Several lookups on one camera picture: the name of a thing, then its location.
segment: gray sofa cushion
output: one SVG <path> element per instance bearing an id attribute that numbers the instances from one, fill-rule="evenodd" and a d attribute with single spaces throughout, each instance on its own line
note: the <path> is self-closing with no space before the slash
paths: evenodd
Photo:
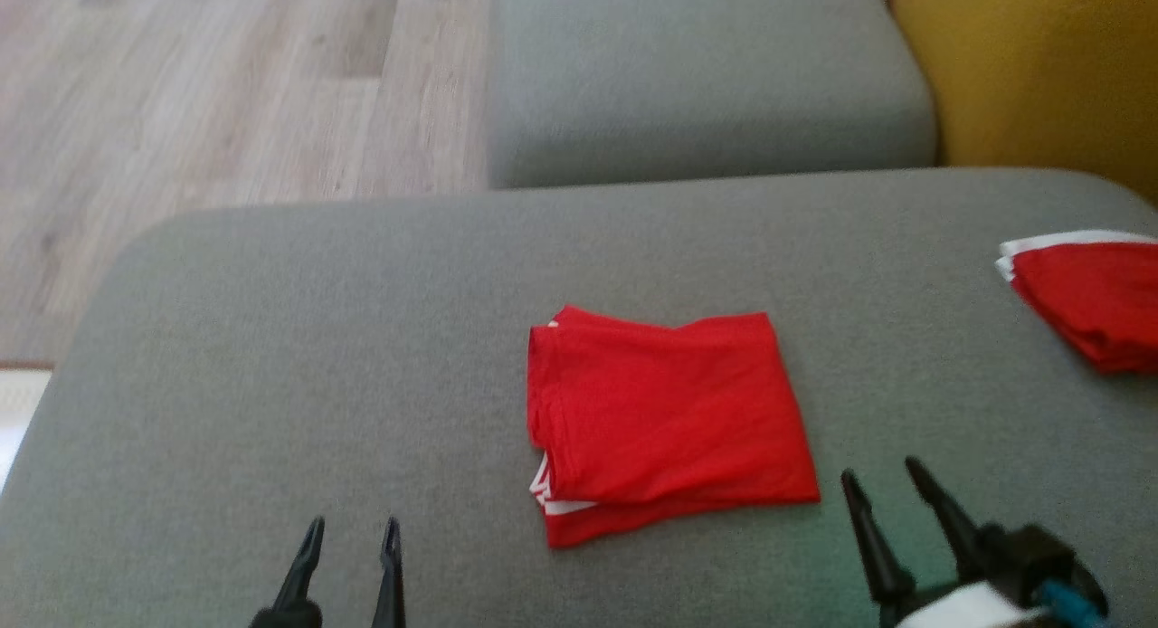
<path id="1" fill-rule="evenodd" d="M 496 188 L 930 166 L 881 0 L 494 0 Z"/>
<path id="2" fill-rule="evenodd" d="M 0 496 L 0 618 L 244 626 L 310 518 L 314 597 L 365 626 L 387 513 L 413 626 L 873 625 L 855 467 L 918 579 L 952 575 L 902 458 L 980 519 L 1040 520 L 1158 625 L 1158 385 L 1091 371 L 994 270 L 1002 240 L 1158 232 L 1104 180 L 930 170 L 213 212 L 91 302 Z M 565 302 L 684 323 L 764 311 L 819 505 L 550 553 L 527 492 L 526 350 Z"/>

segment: stack of red cloth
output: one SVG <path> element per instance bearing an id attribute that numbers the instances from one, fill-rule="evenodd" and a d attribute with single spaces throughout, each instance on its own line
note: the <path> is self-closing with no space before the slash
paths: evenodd
<path id="1" fill-rule="evenodd" d="M 1158 373 L 1158 240 L 1051 233 L 1001 253 L 1005 279 L 1098 371 Z"/>
<path id="2" fill-rule="evenodd" d="M 681 328 L 566 307 L 533 328 L 530 491 L 552 548 L 670 517 L 819 502 L 768 316 Z"/>

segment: yellow wall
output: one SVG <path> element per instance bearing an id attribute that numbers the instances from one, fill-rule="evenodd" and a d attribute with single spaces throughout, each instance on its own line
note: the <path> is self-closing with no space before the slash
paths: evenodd
<path id="1" fill-rule="evenodd" d="M 1158 202 L 1158 0 L 893 0 L 947 165 L 1071 167 Z"/>

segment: white trim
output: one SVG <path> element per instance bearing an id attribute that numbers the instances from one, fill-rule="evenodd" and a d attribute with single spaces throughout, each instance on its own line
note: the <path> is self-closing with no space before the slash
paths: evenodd
<path id="1" fill-rule="evenodd" d="M 595 502 L 545 502 L 543 512 L 547 514 L 567 514 L 596 506 Z"/>
<path id="2" fill-rule="evenodd" d="M 547 514 L 567 514 L 599 505 L 595 502 L 569 502 L 551 498 L 551 473 L 547 469 L 547 452 L 543 452 L 538 472 L 535 473 L 535 479 L 530 482 L 530 494 L 535 496 L 535 501 L 543 506 Z"/>
<path id="3" fill-rule="evenodd" d="M 1013 282 L 1013 257 L 1002 257 L 994 262 L 994 265 L 997 266 L 997 272 L 1005 278 L 1005 282 Z"/>
<path id="4" fill-rule="evenodd" d="M 1141 233 L 1122 233 L 1115 231 L 1043 233 L 1043 235 L 1040 236 L 1005 241 L 1005 243 L 1001 246 L 1001 253 L 1003 257 L 1013 257 L 1014 254 L 1018 253 L 1041 250 L 1042 248 L 1051 248 L 1054 246 L 1062 246 L 1067 243 L 1158 243 L 1158 239 L 1142 235 Z"/>
<path id="5" fill-rule="evenodd" d="M 530 492 L 535 495 L 550 489 L 551 483 L 547 480 L 547 452 L 543 452 L 543 462 L 538 463 L 538 472 L 535 474 L 535 480 L 530 482 Z"/>

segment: red cloth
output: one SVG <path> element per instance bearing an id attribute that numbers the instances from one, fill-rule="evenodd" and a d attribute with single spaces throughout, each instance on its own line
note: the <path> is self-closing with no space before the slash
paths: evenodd
<path id="1" fill-rule="evenodd" d="M 820 501 L 768 316 L 682 328 L 566 307 L 530 334 L 527 424 L 547 452 L 551 547 L 668 517 Z"/>
<path id="2" fill-rule="evenodd" d="M 1012 260 L 1013 289 L 1098 371 L 1158 373 L 1158 244 L 1067 243 Z"/>

